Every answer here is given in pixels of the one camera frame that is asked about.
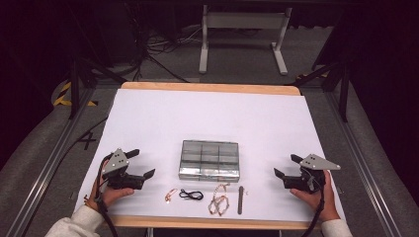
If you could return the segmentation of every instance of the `table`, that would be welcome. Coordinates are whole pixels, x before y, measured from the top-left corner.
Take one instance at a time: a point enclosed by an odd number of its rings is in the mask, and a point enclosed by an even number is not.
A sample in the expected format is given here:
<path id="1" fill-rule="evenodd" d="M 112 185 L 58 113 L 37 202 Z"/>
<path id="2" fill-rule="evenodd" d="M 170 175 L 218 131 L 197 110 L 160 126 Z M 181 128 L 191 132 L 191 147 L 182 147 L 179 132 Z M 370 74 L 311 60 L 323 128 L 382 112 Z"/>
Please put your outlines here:
<path id="1" fill-rule="evenodd" d="M 217 183 L 177 177 L 182 141 L 191 138 L 239 143 L 241 177 L 227 188 L 230 208 L 222 217 L 207 210 Z M 125 152 L 141 150 L 129 160 L 129 174 L 142 175 L 154 168 L 156 172 L 141 191 L 109 209 L 116 226 L 305 229 L 313 216 L 273 172 L 276 167 L 299 176 L 292 153 L 324 157 L 305 98 L 295 87 L 124 83 L 75 208 L 90 194 L 103 157 L 118 147 Z M 239 186 L 248 192 L 241 215 L 236 213 Z M 165 195 L 174 188 L 200 190 L 205 198 L 194 201 L 173 196 L 165 203 Z M 336 205 L 344 218 L 337 195 Z"/>

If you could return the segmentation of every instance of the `small object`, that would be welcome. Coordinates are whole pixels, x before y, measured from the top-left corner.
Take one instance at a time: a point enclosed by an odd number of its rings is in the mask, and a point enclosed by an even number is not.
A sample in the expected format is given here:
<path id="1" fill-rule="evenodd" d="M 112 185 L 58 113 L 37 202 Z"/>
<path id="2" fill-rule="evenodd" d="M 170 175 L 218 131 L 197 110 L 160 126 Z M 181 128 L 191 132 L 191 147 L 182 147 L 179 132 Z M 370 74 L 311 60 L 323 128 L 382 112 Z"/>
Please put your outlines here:
<path id="1" fill-rule="evenodd" d="M 336 186 L 336 192 L 338 193 L 338 195 L 341 195 L 342 193 L 344 193 L 343 190 L 339 186 Z"/>
<path id="2" fill-rule="evenodd" d="M 200 199 L 204 198 L 204 195 L 203 195 L 203 193 L 201 193 L 199 191 L 193 191 L 193 192 L 187 193 L 185 190 L 181 189 L 181 192 L 179 193 L 179 197 L 180 198 L 185 198 L 185 199 L 200 200 Z"/>
<path id="3" fill-rule="evenodd" d="M 241 214 L 243 210 L 243 191 L 244 191 L 243 186 L 240 186 L 240 188 L 238 188 L 238 207 L 237 207 L 238 214 Z"/>
<path id="4" fill-rule="evenodd" d="M 172 200 L 172 195 L 175 194 L 178 191 L 178 189 L 173 189 L 167 193 L 166 197 L 164 199 L 166 200 L 166 203 L 169 203 Z"/>
<path id="5" fill-rule="evenodd" d="M 70 197 L 68 197 L 69 199 L 73 199 L 73 200 L 75 200 L 75 199 L 77 199 L 77 195 L 78 195 L 78 193 L 77 192 L 71 192 L 71 195 L 70 195 Z"/>
<path id="6" fill-rule="evenodd" d="M 89 206 L 90 208 L 94 209 L 94 208 L 93 208 L 93 207 L 89 204 L 88 200 L 89 200 L 89 199 L 87 198 L 87 195 L 85 195 L 85 196 L 84 196 L 84 204 L 85 204 L 85 205 L 87 205 L 87 206 Z"/>
<path id="7" fill-rule="evenodd" d="M 228 197 L 227 197 L 227 186 L 229 186 L 230 183 L 227 183 L 225 185 L 218 185 L 215 190 L 213 191 L 213 195 L 212 195 L 212 200 L 209 203 L 209 213 L 210 214 L 216 214 L 218 213 L 219 216 L 222 216 L 223 214 L 225 214 L 225 212 L 228 210 L 228 208 L 230 207 L 230 203 L 228 201 Z M 224 189 L 224 195 L 217 197 L 216 193 L 218 192 L 219 187 L 222 187 Z M 223 210 L 220 210 L 220 206 L 223 202 L 226 202 L 225 208 Z"/>

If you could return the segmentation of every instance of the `clip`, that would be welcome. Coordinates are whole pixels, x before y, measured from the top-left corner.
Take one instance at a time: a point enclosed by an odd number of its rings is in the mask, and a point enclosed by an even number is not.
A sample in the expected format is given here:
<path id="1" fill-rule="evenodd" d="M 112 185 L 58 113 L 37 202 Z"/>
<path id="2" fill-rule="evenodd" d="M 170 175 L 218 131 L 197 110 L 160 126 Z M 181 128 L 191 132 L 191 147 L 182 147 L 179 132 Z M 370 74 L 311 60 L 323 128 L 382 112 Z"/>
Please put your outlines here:
<path id="1" fill-rule="evenodd" d="M 167 193 L 166 197 L 164 199 L 166 200 L 166 203 L 169 203 L 172 200 L 172 195 L 175 194 L 178 191 L 178 189 L 173 189 Z"/>

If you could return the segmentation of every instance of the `white stand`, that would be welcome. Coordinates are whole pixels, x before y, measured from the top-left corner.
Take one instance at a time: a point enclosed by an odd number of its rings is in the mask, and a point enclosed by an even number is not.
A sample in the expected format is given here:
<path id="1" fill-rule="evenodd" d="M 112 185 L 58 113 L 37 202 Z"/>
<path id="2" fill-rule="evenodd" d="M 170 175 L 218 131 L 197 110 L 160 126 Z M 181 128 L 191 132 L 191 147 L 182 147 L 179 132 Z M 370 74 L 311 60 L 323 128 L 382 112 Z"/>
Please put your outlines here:
<path id="1" fill-rule="evenodd" d="M 277 42 L 272 42 L 272 49 L 277 59 L 278 67 L 282 75 L 288 71 L 281 54 L 281 45 L 286 34 L 292 8 L 285 13 L 225 13 L 209 12 L 208 6 L 203 11 L 203 47 L 201 49 L 200 73 L 207 72 L 209 42 L 208 28 L 235 28 L 235 29 L 274 29 L 280 30 Z"/>

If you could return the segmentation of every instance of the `black cable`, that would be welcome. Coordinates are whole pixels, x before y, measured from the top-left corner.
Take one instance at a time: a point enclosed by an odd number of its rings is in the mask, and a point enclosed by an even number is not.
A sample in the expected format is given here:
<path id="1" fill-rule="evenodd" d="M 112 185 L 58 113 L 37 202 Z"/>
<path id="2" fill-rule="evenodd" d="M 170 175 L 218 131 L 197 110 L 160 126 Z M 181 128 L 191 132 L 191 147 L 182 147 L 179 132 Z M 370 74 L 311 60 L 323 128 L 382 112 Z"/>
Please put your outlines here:
<path id="1" fill-rule="evenodd" d="M 187 82 L 190 83 L 188 80 L 186 80 L 185 78 L 178 76 L 177 74 L 173 73 L 172 71 L 170 71 L 169 69 L 167 69 L 165 66 L 163 66 L 163 64 L 161 64 L 159 61 L 157 61 L 154 57 L 152 57 L 151 55 L 148 55 L 147 59 L 151 62 L 154 62 L 155 64 L 157 64 L 158 66 L 160 66 L 161 68 L 165 69 L 167 72 L 170 73 L 170 75 L 176 77 L 177 79 L 183 81 L 183 82 Z"/>
<path id="2" fill-rule="evenodd" d="M 142 78 L 142 75 L 141 75 L 141 71 L 140 70 L 141 70 L 141 68 L 138 67 L 138 69 L 136 70 L 135 74 L 132 77 L 132 81 L 139 81 L 138 78 L 139 77 Z"/>
<path id="3" fill-rule="evenodd" d="M 171 40 L 161 40 L 161 41 L 157 41 L 157 37 L 158 37 L 158 35 L 156 35 L 156 36 L 150 36 L 149 38 L 148 38 L 148 40 L 147 40 L 147 42 L 149 42 L 150 41 L 150 39 L 153 39 L 153 38 L 156 38 L 156 40 L 153 42 L 153 43 L 149 43 L 148 45 L 147 45 L 147 49 L 149 50 L 149 51 L 153 51 L 153 52 L 155 52 L 155 53 L 152 53 L 152 55 L 158 55 L 158 54 L 160 54 L 160 53 L 162 53 L 162 52 L 165 52 L 165 53 L 170 53 L 170 52 L 172 52 L 172 51 L 174 51 L 174 50 L 176 50 L 177 48 L 179 48 L 179 47 L 181 47 L 182 45 L 186 45 L 186 44 L 189 44 L 189 43 L 191 43 L 192 41 L 194 41 L 194 40 L 196 40 L 196 37 L 197 37 L 197 33 L 200 31 L 200 29 L 198 29 L 198 30 L 196 30 L 196 31 L 194 31 L 194 32 L 192 32 L 190 35 L 186 35 L 186 36 L 182 36 L 182 35 L 180 35 L 177 39 L 176 39 L 176 41 L 171 41 Z M 157 49 L 157 48 L 153 48 L 153 47 L 155 47 L 155 46 L 161 46 L 162 47 L 162 49 Z"/>
<path id="4" fill-rule="evenodd" d="M 81 136 L 79 136 L 68 148 L 67 150 L 64 152 L 64 154 L 62 155 L 61 159 L 58 162 L 58 165 L 56 166 L 56 169 L 54 171 L 54 173 L 52 174 L 51 179 L 55 176 L 56 171 L 58 170 L 58 167 L 61 165 L 62 161 L 64 160 L 65 156 L 67 156 L 68 152 L 70 152 L 70 150 L 74 147 L 75 144 L 77 144 L 77 142 L 79 142 L 81 139 L 83 139 L 83 137 L 85 137 L 87 134 L 89 134 L 89 132 L 91 132 L 91 130 L 93 130 L 96 126 L 98 126 L 99 124 L 101 124 L 102 122 L 104 122 L 106 119 L 108 119 L 108 117 L 103 118 L 102 120 L 98 121 L 96 124 L 94 124 L 93 126 L 91 126 L 88 130 L 86 130 Z"/>
<path id="5" fill-rule="evenodd" d="M 114 72 L 113 71 L 113 73 L 115 73 L 115 74 L 117 74 L 119 76 L 126 76 L 129 73 L 135 71 L 135 69 L 139 68 L 139 66 L 140 66 L 140 63 L 137 62 L 134 66 L 131 66 L 131 67 L 127 68 L 127 69 L 124 69 L 124 70 L 121 70 L 121 71 L 117 71 L 117 72 Z M 98 79 L 109 78 L 109 76 L 107 76 L 105 74 L 102 74 L 102 73 L 93 73 L 93 75 L 95 75 L 95 77 L 98 78 Z"/>
<path id="6" fill-rule="evenodd" d="M 104 75 L 106 75 L 108 78 L 112 78 L 115 81 L 123 84 L 124 82 L 126 82 L 126 79 L 124 77 L 121 77 L 120 75 L 114 73 L 113 71 L 109 70 L 108 68 L 106 68 L 105 66 L 98 64 L 92 60 L 86 59 L 86 58 L 79 58 L 80 62 L 91 67 L 91 68 L 95 68 L 96 70 L 100 71 L 101 73 L 103 73 Z"/>
<path id="7" fill-rule="evenodd" d="M 193 192 L 186 192 L 185 190 L 181 189 L 181 192 L 179 193 L 179 197 L 180 198 L 185 198 L 185 199 L 196 199 L 196 200 L 200 200 L 204 198 L 203 193 L 199 192 L 199 191 L 193 191 Z"/>
<path id="8" fill-rule="evenodd" d="M 96 177 L 95 203 L 98 205 L 99 213 L 102 214 L 105 221 L 108 223 L 108 226 L 111 229 L 111 232 L 112 232 L 113 236 L 118 237 L 117 229 L 115 229 L 115 225 L 114 225 L 114 223 L 112 222 L 111 218 L 109 217 L 109 215 L 107 213 L 108 210 L 107 210 L 107 207 L 105 206 L 105 203 L 102 199 L 102 193 L 100 192 L 100 188 L 103 185 L 103 184 L 102 185 L 100 184 L 101 183 L 102 169 L 103 169 L 103 166 L 104 166 L 105 162 L 108 161 L 109 159 L 111 159 L 112 155 L 113 155 L 113 153 L 106 156 L 102 160 L 101 165 L 99 167 L 98 176 Z"/>
<path id="9" fill-rule="evenodd" d="M 301 168 L 302 171 L 305 171 L 309 176 L 311 176 L 311 174 Z M 321 211 L 324 209 L 324 191 L 323 191 L 323 186 L 320 185 L 315 179 L 313 179 L 313 181 L 318 185 L 318 187 L 320 188 L 320 203 L 317 206 L 317 209 L 314 213 L 313 219 L 311 220 L 310 225 L 308 226 L 307 230 L 305 230 L 305 232 L 302 234 L 301 237 L 306 237 L 308 236 L 311 231 L 314 229 L 315 224 L 317 223 L 318 217 L 320 216 Z"/>
<path id="10" fill-rule="evenodd" d="M 321 193 L 321 198 L 320 198 L 320 203 L 318 204 L 318 207 L 315 211 L 314 217 L 311 220 L 310 225 L 308 226 L 307 230 L 304 232 L 304 234 L 302 234 L 302 237 L 306 237 L 308 236 L 311 231 L 314 229 L 315 224 L 317 223 L 318 217 L 320 216 L 321 211 L 324 208 L 324 191 L 323 191 L 323 187 L 320 188 L 320 193 Z"/>

